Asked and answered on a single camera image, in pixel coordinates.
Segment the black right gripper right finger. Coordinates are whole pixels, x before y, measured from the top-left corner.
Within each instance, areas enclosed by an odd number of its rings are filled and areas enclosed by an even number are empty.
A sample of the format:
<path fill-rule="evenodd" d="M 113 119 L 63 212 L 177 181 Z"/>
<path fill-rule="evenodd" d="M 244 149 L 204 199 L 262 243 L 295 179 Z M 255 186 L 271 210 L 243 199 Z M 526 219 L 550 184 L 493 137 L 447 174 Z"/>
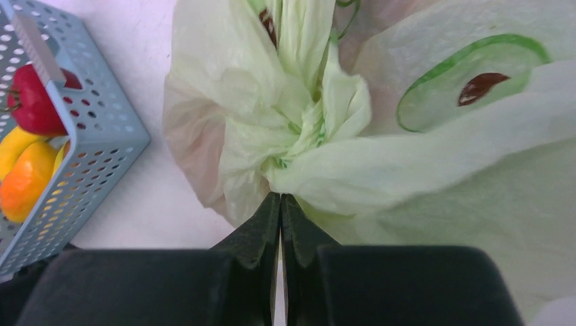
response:
<path fill-rule="evenodd" d="M 343 245 L 281 199 L 288 325 L 522 325 L 494 262 L 473 247 Z"/>

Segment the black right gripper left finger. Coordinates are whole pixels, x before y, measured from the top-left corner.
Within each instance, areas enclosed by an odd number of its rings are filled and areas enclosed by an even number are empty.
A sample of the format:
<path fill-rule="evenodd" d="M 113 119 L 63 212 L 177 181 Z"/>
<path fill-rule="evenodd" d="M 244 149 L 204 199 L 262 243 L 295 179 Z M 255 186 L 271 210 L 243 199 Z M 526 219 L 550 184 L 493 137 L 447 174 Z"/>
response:
<path fill-rule="evenodd" d="M 19 325 L 271 325 L 280 197 L 210 249 L 61 253 Z"/>

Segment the light green plastic bag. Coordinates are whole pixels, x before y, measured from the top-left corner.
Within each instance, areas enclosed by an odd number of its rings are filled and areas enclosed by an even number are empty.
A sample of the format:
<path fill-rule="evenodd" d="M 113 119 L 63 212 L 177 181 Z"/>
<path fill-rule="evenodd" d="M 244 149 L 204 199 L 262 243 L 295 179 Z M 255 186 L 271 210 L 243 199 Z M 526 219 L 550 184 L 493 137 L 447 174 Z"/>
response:
<path fill-rule="evenodd" d="M 467 245 L 575 324 L 574 1 L 178 1 L 164 135 L 203 206 Z"/>

